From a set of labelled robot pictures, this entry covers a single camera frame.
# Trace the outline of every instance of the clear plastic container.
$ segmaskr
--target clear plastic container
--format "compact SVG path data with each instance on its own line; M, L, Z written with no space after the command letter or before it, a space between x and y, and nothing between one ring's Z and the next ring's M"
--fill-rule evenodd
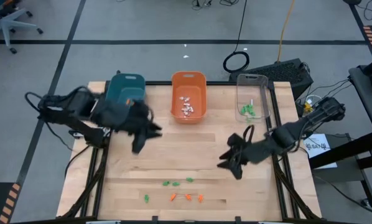
M264 75L240 74L236 87L236 120L261 122L271 115L267 102L268 79Z

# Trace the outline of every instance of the wooden tabletop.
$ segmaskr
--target wooden tabletop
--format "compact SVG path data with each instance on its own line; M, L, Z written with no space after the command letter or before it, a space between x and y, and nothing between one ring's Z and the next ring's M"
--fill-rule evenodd
M105 83L91 82L89 88L101 93ZM275 83L275 91L282 123L296 121L290 84ZM156 215L159 220L232 221L235 216L243 221L281 220L271 158L244 166L241 180L216 167L219 156L228 150L228 137L233 133L242 135L247 126L235 120L235 86L207 87L207 113L199 124L174 121L170 114L171 92L171 86L146 86L146 102L163 136L148 140L138 156L131 152L133 137L126 133L112 135L98 218L151 220ZM256 122L253 141L262 140L265 132L264 120ZM83 140L76 140L72 156L84 147ZM90 158L91 150L70 166L57 215L63 215L84 190ZM289 160L296 191L321 216L306 153L289 154ZM187 177L194 182L188 183ZM163 186L167 180L180 185ZM288 216L292 217L289 194L284 192ZM177 194L173 202L172 194ZM185 194L190 194L192 200L186 200ZM93 192L87 214L91 214L94 197Z

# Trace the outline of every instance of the orange plastic container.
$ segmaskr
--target orange plastic container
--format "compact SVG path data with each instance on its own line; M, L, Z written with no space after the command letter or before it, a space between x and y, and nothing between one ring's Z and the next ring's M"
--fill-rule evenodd
M184 100L193 108L190 116L185 116L182 108ZM176 122L182 124L196 124L201 122L207 111L207 81L201 72L177 72L172 76L172 108L171 113Z

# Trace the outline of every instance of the teal bin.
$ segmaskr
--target teal bin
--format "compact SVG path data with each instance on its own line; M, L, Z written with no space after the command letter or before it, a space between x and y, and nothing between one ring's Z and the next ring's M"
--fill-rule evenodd
M144 100L145 94L146 82L143 76L120 73L111 79L106 99L127 104L132 100Z

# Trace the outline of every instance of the white object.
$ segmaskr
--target white object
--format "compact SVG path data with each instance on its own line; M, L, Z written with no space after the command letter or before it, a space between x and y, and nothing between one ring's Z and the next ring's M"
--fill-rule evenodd
M320 155L323 152L327 152L330 149L330 145L325 138L325 134L313 134L309 138L304 140L306 146L306 151L308 152L309 158L313 158ZM327 169L327 168L337 168L337 163L333 162L316 169Z

